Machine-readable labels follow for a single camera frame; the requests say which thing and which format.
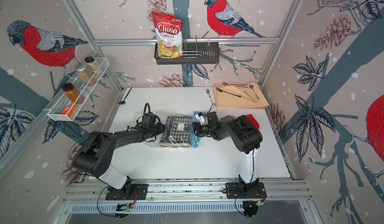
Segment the green knitted cloth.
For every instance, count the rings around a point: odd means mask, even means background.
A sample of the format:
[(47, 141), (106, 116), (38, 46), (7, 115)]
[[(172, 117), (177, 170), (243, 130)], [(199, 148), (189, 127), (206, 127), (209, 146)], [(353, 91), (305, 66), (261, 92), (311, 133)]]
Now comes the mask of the green knitted cloth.
[(230, 121), (233, 121), (233, 120), (235, 120), (235, 119), (236, 119), (236, 118), (235, 118), (234, 116), (227, 115), (227, 116), (225, 116), (225, 117), (223, 117), (223, 118), (220, 119), (220, 123), (221, 123), (222, 125), (225, 125), (226, 123), (228, 123), (228, 122), (230, 122)]

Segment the houndstooth black white scarf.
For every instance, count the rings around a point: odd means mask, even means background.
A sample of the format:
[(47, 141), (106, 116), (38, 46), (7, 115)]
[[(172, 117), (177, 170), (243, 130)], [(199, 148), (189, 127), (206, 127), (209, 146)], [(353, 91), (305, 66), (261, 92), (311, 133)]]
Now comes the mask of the houndstooth black white scarf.
[(168, 116), (166, 129), (160, 140), (160, 146), (170, 148), (192, 147), (191, 122), (191, 116)]

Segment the clear vacuum bag blue zipper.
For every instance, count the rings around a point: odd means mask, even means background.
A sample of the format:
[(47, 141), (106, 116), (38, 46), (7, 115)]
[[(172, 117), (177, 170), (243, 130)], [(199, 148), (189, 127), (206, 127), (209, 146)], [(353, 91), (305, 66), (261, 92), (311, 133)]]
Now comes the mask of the clear vacuum bag blue zipper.
[(167, 112), (154, 112), (159, 118), (155, 123), (161, 122), (165, 126), (162, 134), (148, 138), (144, 144), (151, 148), (198, 148), (200, 138), (194, 135), (193, 123), (197, 119), (193, 115), (175, 114)]

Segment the red knitted cloth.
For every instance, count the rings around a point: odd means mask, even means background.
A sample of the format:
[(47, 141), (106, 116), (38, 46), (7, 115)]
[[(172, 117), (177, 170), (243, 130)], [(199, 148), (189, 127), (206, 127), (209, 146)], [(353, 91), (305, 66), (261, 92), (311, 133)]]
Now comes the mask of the red knitted cloth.
[(259, 122), (254, 118), (252, 114), (246, 115), (246, 126), (248, 129), (260, 129), (260, 124)]

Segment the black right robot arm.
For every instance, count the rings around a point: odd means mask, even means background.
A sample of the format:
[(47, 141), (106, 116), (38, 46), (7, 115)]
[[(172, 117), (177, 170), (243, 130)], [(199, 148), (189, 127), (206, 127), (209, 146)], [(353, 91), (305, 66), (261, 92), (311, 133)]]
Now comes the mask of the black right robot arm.
[(205, 116), (198, 113), (197, 118), (191, 127), (193, 135), (199, 138), (210, 137), (216, 141), (231, 138), (237, 150), (243, 154), (238, 181), (226, 183), (223, 189), (227, 198), (265, 199), (265, 187), (256, 171), (256, 157), (263, 136), (253, 115), (237, 118), (225, 116), (219, 119), (216, 112), (209, 112)]

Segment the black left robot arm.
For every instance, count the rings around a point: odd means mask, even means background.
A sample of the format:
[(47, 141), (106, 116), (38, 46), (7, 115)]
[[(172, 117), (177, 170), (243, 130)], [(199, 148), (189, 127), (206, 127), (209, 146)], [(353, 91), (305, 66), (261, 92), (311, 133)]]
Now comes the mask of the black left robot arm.
[(114, 151), (130, 144), (151, 142), (162, 134), (166, 126), (154, 113), (143, 115), (142, 121), (126, 131), (115, 133), (92, 132), (83, 142), (73, 165), (82, 172), (90, 174), (107, 184), (106, 200), (133, 200), (141, 195), (143, 188), (135, 191), (132, 179), (112, 165)]

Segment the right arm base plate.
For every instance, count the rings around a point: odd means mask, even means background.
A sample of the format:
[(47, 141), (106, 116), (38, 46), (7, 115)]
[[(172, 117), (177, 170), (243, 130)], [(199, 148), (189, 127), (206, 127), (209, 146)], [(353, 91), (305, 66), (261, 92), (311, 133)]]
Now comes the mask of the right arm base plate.
[(267, 193), (263, 183), (251, 184), (226, 183), (222, 193), (227, 199), (266, 199)]

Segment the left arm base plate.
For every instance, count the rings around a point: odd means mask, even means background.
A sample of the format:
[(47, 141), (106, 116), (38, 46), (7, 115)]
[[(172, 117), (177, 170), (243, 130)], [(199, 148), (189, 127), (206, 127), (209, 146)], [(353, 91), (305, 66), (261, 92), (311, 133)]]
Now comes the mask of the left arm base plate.
[(145, 200), (148, 187), (148, 184), (127, 184), (118, 190), (108, 186), (106, 201)]

